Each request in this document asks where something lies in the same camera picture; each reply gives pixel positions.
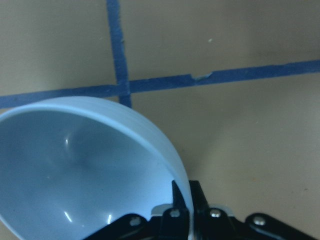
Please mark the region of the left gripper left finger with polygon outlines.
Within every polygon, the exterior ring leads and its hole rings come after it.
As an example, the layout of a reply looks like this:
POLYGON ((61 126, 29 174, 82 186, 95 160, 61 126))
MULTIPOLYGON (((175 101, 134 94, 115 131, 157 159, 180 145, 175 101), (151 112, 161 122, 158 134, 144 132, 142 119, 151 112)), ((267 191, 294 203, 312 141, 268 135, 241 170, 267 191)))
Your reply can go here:
POLYGON ((126 214, 88 236, 90 240, 186 240, 190 213, 183 195, 171 182, 173 206, 150 220, 135 213, 126 214))

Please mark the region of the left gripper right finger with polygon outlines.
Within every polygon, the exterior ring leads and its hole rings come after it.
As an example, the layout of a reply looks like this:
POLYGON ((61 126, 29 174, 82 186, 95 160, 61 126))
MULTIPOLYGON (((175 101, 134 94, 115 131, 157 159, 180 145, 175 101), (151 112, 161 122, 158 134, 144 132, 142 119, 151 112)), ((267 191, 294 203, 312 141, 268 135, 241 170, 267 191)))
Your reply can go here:
POLYGON ((238 220, 221 206, 210 206, 201 184, 189 181, 194 209, 196 240, 313 240, 306 234, 270 215, 253 213, 238 220))

